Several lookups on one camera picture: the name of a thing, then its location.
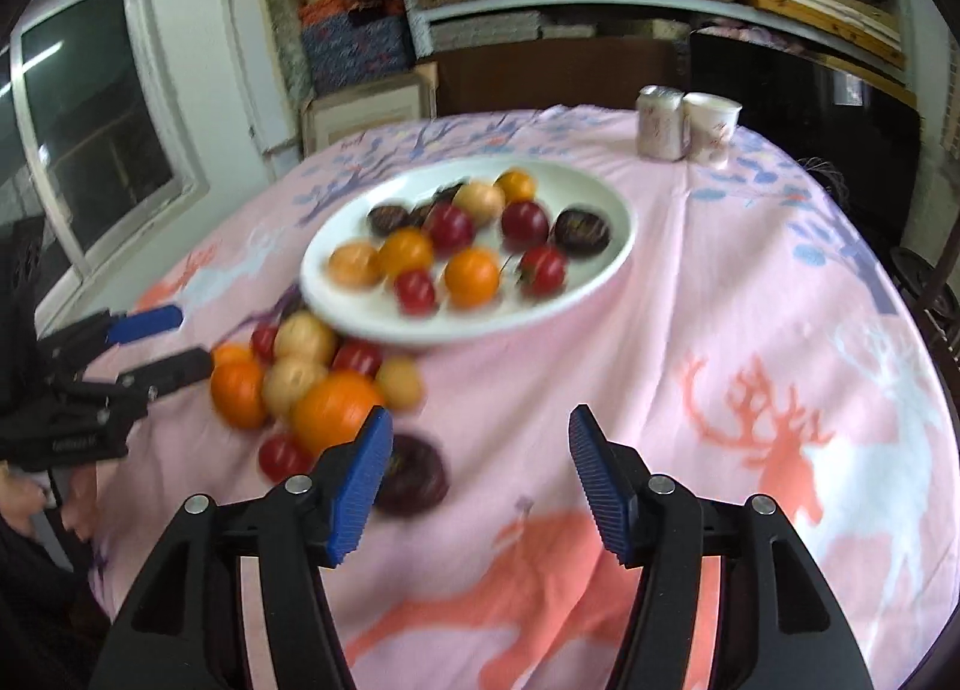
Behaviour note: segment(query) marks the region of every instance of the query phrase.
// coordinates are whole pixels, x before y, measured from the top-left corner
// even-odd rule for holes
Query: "round table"
[[[429,390],[397,418],[448,462],[443,504],[373,516],[325,572],[361,690],[605,686],[638,572],[603,551],[568,452],[586,403],[609,439],[704,498],[762,491],[832,585],[877,690],[906,679],[958,593],[957,445],[923,342],[863,239],[794,161],[740,128],[722,172],[637,158],[635,115],[594,108],[382,127],[310,157],[218,228],[139,306],[184,327],[115,350],[92,375],[191,345],[246,340],[290,295],[311,236],[358,190],[431,161],[550,157],[635,206],[620,273],[545,324],[421,357]],[[92,582],[115,614],[185,498],[262,495],[258,434],[229,431],[205,386],[159,402],[102,471]],[[686,687],[706,687],[718,567]],[[253,674],[270,685],[256,576]]]

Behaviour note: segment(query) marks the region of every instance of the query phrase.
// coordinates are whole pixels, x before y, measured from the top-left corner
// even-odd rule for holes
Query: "can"
[[[686,153],[683,92],[645,86],[637,97],[637,154],[677,161]]]

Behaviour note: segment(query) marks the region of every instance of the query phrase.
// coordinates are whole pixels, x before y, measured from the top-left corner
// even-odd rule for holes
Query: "white wall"
[[[909,85],[917,94],[923,118],[923,156],[917,172],[904,245],[930,263],[936,263],[957,216],[958,205],[946,179],[939,173],[939,150],[949,85],[949,30],[933,0],[901,0],[908,58]],[[950,285],[960,292],[960,269]]]
[[[194,244],[269,183],[248,133],[221,0],[152,2],[176,99],[210,189],[107,265],[72,316],[93,308],[129,308]]]

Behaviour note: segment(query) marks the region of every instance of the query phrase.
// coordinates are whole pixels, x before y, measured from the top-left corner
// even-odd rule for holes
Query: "paper cup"
[[[743,106],[715,94],[690,92],[683,98],[683,112],[690,130],[688,159],[722,170],[730,160],[730,143]]]

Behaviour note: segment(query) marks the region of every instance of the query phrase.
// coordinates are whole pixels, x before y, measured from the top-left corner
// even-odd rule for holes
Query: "window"
[[[41,215],[42,212],[40,198],[37,197],[30,167],[27,167],[27,158],[23,153],[20,132],[16,128],[10,85],[10,53],[4,51],[0,54],[0,224]],[[70,260],[66,258],[48,223],[40,260],[38,297],[46,297],[70,269]]]
[[[0,54],[0,223],[46,217],[42,326],[205,193],[171,90],[149,0],[35,0]]]

